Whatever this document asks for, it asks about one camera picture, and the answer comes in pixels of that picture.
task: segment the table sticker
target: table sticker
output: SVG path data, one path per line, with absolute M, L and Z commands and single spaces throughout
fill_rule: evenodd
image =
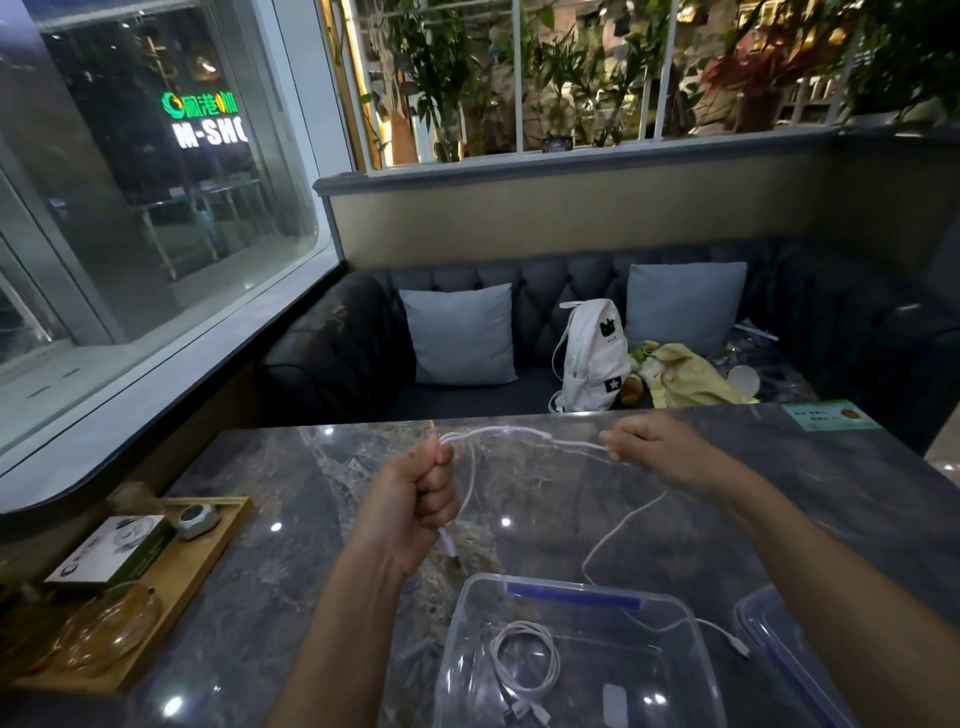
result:
M 783 409 L 807 432 L 883 429 L 866 412 L 848 400 L 785 404 Z

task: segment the white backpack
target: white backpack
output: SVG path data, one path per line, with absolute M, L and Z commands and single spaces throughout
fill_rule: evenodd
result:
M 551 412 L 610 409 L 630 373 L 630 354 L 620 314 L 610 299 L 561 303 L 560 308 L 574 310 L 553 351 L 556 358 L 566 341 L 564 388 L 550 398 L 549 409 Z M 551 363 L 556 374 L 556 363 Z

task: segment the marble table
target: marble table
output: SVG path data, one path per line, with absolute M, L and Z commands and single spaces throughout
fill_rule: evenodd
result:
M 596 442 L 617 415 L 437 422 L 440 432 L 528 425 Z M 777 404 L 698 407 L 680 416 L 763 473 L 837 538 L 960 624 L 960 492 L 884 431 L 804 432 Z M 0 725 L 262 725 L 343 545 L 357 499 L 429 422 L 221 434 L 171 495 L 249 495 L 257 512 L 168 637 L 155 666 L 116 700 L 8 693 Z M 583 581 L 581 563 L 627 513 L 658 496 L 653 475 L 597 451 L 525 435 L 480 435 L 476 493 L 451 529 L 467 572 Z M 470 445 L 458 444 L 461 496 Z M 439 549 L 401 600 L 381 725 L 429 725 L 445 629 L 456 601 Z M 732 607 L 769 580 L 750 543 L 711 506 L 671 492 L 590 562 L 600 584 L 671 594 L 698 617 L 732 624 Z M 783 685 L 705 631 L 731 726 L 802 725 Z

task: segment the window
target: window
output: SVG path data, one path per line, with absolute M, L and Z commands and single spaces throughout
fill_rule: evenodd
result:
M 862 4 L 324 2 L 373 171 L 832 123 Z
M 0 453 L 317 246 L 252 18 L 3 3 Z

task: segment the throw pillow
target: throw pillow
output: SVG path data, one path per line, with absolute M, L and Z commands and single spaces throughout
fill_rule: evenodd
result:
M 479 291 L 400 291 L 417 355 L 417 384 L 516 379 L 510 283 Z
M 630 351 L 651 340 L 715 356 L 736 323 L 746 279 L 744 262 L 630 266 L 624 326 Z

